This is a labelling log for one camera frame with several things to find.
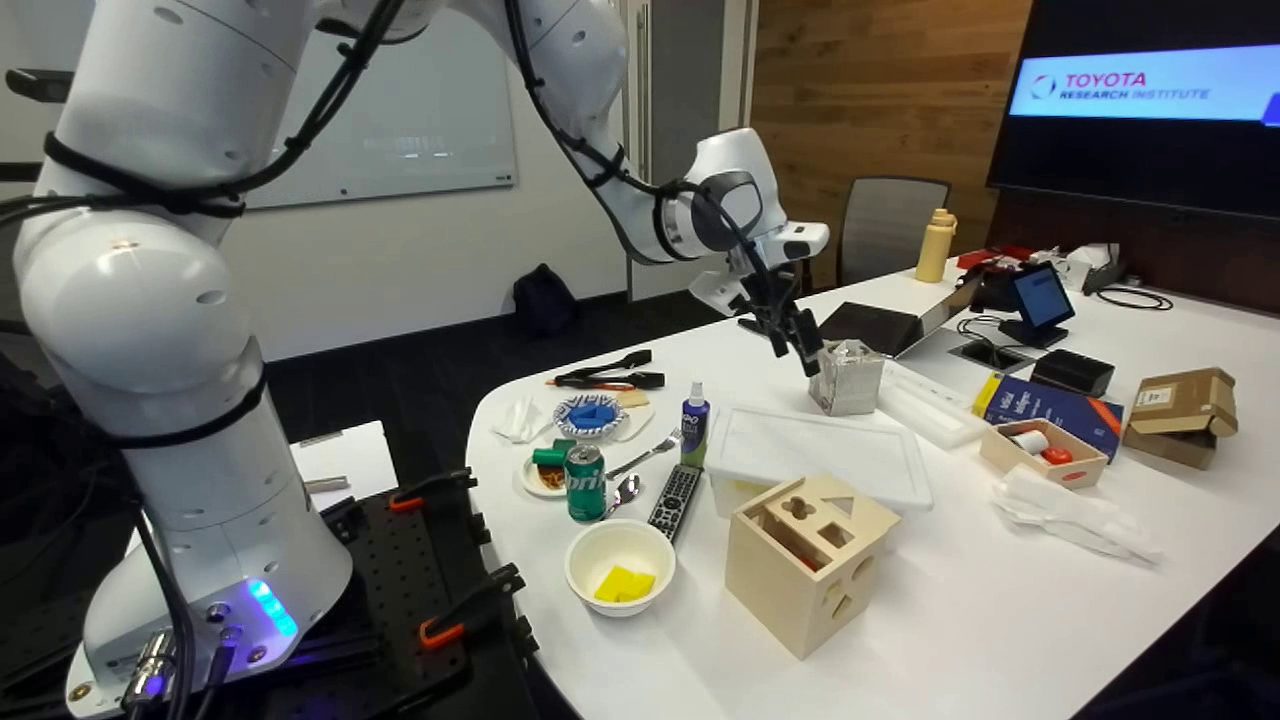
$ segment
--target floor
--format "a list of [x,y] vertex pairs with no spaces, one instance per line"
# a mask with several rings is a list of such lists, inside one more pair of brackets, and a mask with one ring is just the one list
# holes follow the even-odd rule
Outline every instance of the floor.
[[[690,296],[643,305],[593,301],[586,305],[580,321],[555,338],[538,338],[512,321],[486,321],[450,332],[285,361],[270,367],[270,381],[287,437],[322,437],[359,422],[383,422],[397,450],[397,472],[401,482],[413,482],[465,463],[471,407],[496,386],[710,321],[717,317]],[[1276,610],[1280,542],[1274,536],[1274,544],[1247,558],[1188,620],[1179,620],[1079,718],[1280,718]],[[71,614],[60,615],[56,634],[78,634]]]

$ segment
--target white bowl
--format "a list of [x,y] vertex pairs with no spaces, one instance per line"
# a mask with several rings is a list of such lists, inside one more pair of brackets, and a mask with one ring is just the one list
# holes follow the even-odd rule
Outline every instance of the white bowl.
[[[650,573],[651,592],[626,606],[598,600],[598,588],[613,569]],[[593,524],[563,553],[563,582],[598,615],[641,615],[651,600],[670,592],[672,578],[678,549],[662,528],[643,520]]]

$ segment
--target screen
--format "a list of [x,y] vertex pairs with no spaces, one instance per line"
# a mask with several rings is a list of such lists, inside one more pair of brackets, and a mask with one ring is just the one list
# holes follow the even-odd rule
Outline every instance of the screen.
[[1073,309],[1073,301],[1069,301],[1057,268],[1048,268],[1048,265],[1043,265],[1043,268],[1032,268],[1032,273],[1020,273],[1020,277],[1011,282],[1011,291],[1015,291],[1015,309],[1025,314],[1025,325],[1027,325],[1032,332],[1053,327],[1053,325],[1078,317],[1078,309]]
[[1280,222],[1276,0],[1038,0],[995,188]]

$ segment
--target chair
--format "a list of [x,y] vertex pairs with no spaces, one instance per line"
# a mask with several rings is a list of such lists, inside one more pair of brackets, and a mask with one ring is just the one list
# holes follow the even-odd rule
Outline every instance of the chair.
[[842,283],[913,268],[934,209],[953,184],[913,177],[859,177],[845,209]]

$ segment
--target blue bottle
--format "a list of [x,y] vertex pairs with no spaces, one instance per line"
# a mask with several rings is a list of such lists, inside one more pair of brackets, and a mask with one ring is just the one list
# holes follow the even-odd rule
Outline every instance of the blue bottle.
[[711,405],[703,399],[703,386],[693,386],[690,399],[680,405],[680,463],[683,467],[703,467],[710,422],[711,422]]

